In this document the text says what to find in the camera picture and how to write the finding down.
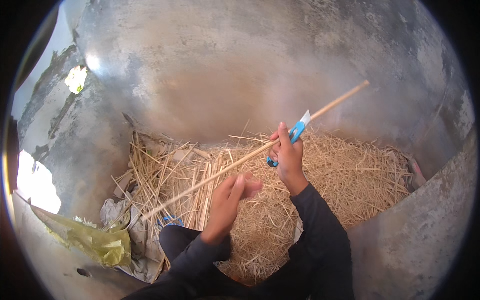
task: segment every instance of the yellow-green plastic bag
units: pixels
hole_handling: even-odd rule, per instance
[[[130,264],[130,236],[126,228],[116,226],[105,232],[39,207],[33,205],[31,207],[35,215],[65,246],[74,246],[80,249],[101,265]]]

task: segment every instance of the straw pile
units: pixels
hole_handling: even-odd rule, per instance
[[[232,141],[224,145],[200,149],[168,138],[152,140],[134,134],[129,164],[132,169],[126,172],[133,173],[132,204],[147,215],[159,203],[268,142],[265,134],[241,137],[246,144],[239,144],[239,137],[230,137]],[[409,194],[405,187],[411,176],[407,158],[397,149],[378,149],[370,143],[346,141],[311,129],[302,134],[302,139],[305,175],[345,228],[384,211]],[[248,283],[265,279],[288,260],[287,251],[298,221],[285,185],[276,169],[266,164],[265,157],[257,156],[232,172],[251,172],[263,181],[264,188],[255,198],[240,203],[231,231],[232,257],[219,266],[225,274]],[[150,238],[168,223],[202,230],[208,222],[213,190],[222,180],[210,182],[151,217]]]

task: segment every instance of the blue utility knife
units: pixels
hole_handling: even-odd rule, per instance
[[[305,130],[305,127],[309,122],[310,122],[310,112],[307,109],[303,117],[301,117],[300,121],[298,121],[297,124],[295,124],[295,126],[293,126],[292,129],[290,129],[289,137],[292,144],[297,141],[297,139],[299,138],[301,133]],[[273,161],[269,156],[267,156],[267,164],[272,168],[278,166],[278,162]]]

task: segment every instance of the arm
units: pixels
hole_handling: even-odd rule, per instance
[[[213,193],[210,218],[202,233],[171,262],[166,274],[124,300],[195,299],[202,296],[202,273],[213,267],[212,263],[219,257],[226,256],[225,247],[219,245],[233,226],[240,199],[253,197],[262,188],[261,182],[247,181],[251,176],[239,174],[225,179]]]
[[[269,156],[278,161],[277,172],[291,194],[303,222],[303,233],[291,247],[291,260],[302,260],[305,272],[312,272],[312,299],[353,299],[352,261],[347,233],[325,200],[303,175],[303,142],[290,143],[285,123],[280,123],[271,140],[280,138]]]

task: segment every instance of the curved concrete wall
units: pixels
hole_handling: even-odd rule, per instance
[[[368,89],[315,125],[400,147],[431,180],[349,230],[355,293],[431,295],[465,231],[477,152],[461,68],[421,4],[96,0],[82,12],[73,2],[62,4],[67,21],[57,23],[71,29],[73,44],[53,54],[18,123],[21,149],[52,172],[60,214],[99,221],[110,175],[127,167],[134,127],[214,143],[247,119],[251,131],[292,123],[368,79]],[[78,64],[91,72],[74,96],[63,79]],[[19,239],[55,298],[116,299],[141,286],[63,249],[16,206]]]

